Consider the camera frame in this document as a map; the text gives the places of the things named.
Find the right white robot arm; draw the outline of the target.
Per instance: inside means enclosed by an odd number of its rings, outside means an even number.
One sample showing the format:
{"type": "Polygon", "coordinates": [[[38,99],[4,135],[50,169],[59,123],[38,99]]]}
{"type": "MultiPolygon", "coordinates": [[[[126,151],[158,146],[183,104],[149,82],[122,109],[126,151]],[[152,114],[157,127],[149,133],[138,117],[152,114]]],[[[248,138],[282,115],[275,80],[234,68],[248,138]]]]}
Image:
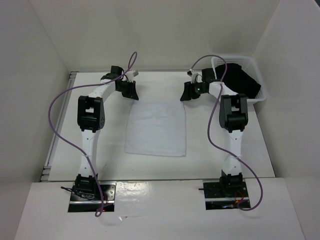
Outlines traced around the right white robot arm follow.
{"type": "Polygon", "coordinates": [[[182,102],[195,100],[201,94],[210,94],[218,100],[214,109],[219,106],[218,120],[220,127],[227,133],[227,147],[217,148],[227,153],[227,157],[223,162],[216,189],[222,197],[232,197],[242,189],[244,183],[241,150],[243,132],[249,121],[247,97],[231,90],[216,75],[214,81],[209,82],[198,82],[199,74],[193,69],[190,69],[187,75],[191,80],[184,83],[180,98],[182,102]]]}

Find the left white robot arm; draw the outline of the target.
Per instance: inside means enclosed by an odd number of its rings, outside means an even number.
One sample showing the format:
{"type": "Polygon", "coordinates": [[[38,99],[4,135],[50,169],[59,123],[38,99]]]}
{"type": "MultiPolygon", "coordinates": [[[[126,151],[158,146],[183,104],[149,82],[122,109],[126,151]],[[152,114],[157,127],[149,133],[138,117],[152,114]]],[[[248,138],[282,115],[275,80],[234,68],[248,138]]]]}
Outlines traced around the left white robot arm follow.
{"type": "Polygon", "coordinates": [[[100,188],[96,178],[96,157],[98,139],[106,118],[104,102],[115,91],[120,92],[124,98],[138,100],[136,82],[134,78],[139,74],[137,70],[130,70],[124,74],[119,66],[112,66],[110,73],[102,76],[98,86],[89,95],[81,95],[78,98],[77,124],[81,130],[82,150],[80,168],[72,187],[77,195],[83,195],[88,200],[100,196],[100,188]]]}

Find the white skirt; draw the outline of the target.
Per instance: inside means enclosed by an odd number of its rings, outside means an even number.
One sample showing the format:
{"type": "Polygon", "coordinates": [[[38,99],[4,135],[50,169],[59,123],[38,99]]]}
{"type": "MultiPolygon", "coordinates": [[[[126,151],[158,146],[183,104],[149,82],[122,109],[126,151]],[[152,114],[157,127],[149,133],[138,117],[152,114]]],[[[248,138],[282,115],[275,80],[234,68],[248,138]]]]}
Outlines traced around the white skirt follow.
{"type": "Polygon", "coordinates": [[[127,121],[128,154],[184,157],[187,153],[186,110],[177,99],[135,101],[127,121]]]}

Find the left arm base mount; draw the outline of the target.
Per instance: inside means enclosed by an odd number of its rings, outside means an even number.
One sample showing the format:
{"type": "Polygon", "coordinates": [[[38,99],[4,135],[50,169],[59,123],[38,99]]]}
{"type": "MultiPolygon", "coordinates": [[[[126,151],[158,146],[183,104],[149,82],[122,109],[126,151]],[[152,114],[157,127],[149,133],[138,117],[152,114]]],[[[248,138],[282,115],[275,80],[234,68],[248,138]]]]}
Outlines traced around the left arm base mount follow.
{"type": "Polygon", "coordinates": [[[115,182],[100,182],[102,195],[96,187],[94,192],[76,190],[76,187],[60,188],[70,193],[68,212],[69,213],[88,213],[100,210],[103,199],[103,212],[113,212],[115,209],[116,186],[115,182]]]}

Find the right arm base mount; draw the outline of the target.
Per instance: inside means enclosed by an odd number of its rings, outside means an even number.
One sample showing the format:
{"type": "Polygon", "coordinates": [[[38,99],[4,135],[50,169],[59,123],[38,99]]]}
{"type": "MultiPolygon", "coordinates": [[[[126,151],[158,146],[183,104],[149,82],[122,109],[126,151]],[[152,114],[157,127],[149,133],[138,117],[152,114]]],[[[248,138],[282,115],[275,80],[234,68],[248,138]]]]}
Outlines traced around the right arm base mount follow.
{"type": "Polygon", "coordinates": [[[198,189],[204,193],[206,210],[250,209],[251,203],[243,176],[222,175],[219,180],[204,181],[198,189]]]}

